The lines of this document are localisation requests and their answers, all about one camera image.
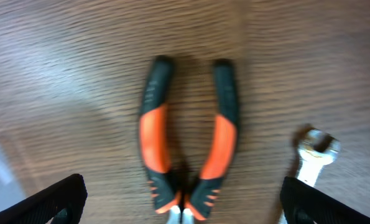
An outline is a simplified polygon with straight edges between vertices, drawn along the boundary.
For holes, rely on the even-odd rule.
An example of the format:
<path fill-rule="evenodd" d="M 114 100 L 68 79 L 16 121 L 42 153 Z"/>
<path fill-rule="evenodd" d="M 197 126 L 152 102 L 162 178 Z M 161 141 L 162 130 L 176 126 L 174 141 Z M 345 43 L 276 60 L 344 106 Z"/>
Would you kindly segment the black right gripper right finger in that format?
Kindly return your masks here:
<path fill-rule="evenodd" d="M 285 177 L 280 202 L 288 224 L 370 224 L 370 218 L 303 183 Z"/>

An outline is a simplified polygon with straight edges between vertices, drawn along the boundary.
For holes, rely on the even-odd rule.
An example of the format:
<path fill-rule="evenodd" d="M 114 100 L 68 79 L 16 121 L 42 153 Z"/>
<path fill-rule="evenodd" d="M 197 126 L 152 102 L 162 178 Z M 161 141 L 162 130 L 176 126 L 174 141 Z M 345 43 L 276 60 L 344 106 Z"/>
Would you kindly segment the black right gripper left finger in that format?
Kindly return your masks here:
<path fill-rule="evenodd" d="M 83 176 L 72 174 L 0 212 L 0 224 L 79 224 L 87 199 Z"/>

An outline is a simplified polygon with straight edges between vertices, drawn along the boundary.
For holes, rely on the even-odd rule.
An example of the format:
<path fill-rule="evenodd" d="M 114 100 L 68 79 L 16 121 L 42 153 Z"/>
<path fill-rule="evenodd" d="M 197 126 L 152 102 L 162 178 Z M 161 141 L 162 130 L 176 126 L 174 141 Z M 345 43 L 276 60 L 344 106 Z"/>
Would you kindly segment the orange black needle-nose pliers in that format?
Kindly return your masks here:
<path fill-rule="evenodd" d="M 139 109 L 139 152 L 156 213 L 168 213 L 168 223 L 205 221 L 221 191 L 238 146 L 239 100 L 236 69 L 230 59 L 213 62 L 218 100 L 209 155 L 194 188 L 182 192 L 172 169 L 167 140 L 167 93 L 175 74 L 173 58 L 159 55 L 150 66 Z"/>

